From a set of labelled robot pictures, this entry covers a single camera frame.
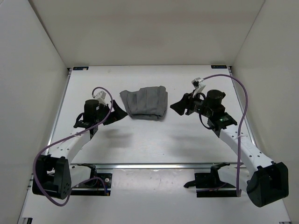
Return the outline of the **grey pleated skirt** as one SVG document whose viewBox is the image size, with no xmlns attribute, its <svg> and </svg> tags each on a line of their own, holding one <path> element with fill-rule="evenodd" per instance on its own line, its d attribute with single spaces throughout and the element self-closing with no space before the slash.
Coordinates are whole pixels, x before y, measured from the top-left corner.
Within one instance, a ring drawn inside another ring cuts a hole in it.
<svg viewBox="0 0 299 224">
<path fill-rule="evenodd" d="M 164 86 L 144 87 L 133 92 L 123 90 L 120 97 L 132 119 L 161 121 L 166 116 L 168 92 Z"/>
</svg>

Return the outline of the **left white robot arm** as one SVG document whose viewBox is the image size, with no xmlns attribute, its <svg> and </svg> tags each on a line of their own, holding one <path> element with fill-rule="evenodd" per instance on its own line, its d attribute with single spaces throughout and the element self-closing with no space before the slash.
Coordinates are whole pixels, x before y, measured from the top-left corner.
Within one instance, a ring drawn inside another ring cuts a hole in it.
<svg viewBox="0 0 299 224">
<path fill-rule="evenodd" d="M 32 192 L 35 195 L 47 194 L 51 198 L 65 199 L 74 187 L 92 188 L 101 186 L 105 195 L 107 187 L 104 179 L 98 177 L 95 165 L 71 162 L 98 130 L 98 125 L 109 125 L 127 116 L 115 100 L 112 107 L 102 100 L 85 101 L 67 140 L 50 150 L 48 155 L 37 157 Z"/>
</svg>

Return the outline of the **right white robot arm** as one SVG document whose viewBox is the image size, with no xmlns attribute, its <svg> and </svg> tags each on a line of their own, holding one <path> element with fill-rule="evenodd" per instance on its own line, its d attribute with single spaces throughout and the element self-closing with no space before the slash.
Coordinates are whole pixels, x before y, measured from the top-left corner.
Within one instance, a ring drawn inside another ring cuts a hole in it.
<svg viewBox="0 0 299 224">
<path fill-rule="evenodd" d="M 237 122 L 225 111 L 222 100 L 225 93 L 210 90 L 203 93 L 186 93 L 182 99 L 170 106 L 180 116 L 197 113 L 206 117 L 208 129 L 225 142 L 236 154 L 241 155 L 241 163 L 247 171 L 237 171 L 228 162 L 211 166 L 210 173 L 201 180 L 194 180 L 184 185 L 185 188 L 211 183 L 219 188 L 225 183 L 245 191 L 251 202 L 263 207 L 277 200 L 288 197 L 288 168 L 276 163 L 263 154 L 246 136 L 238 132 Z"/>
</svg>

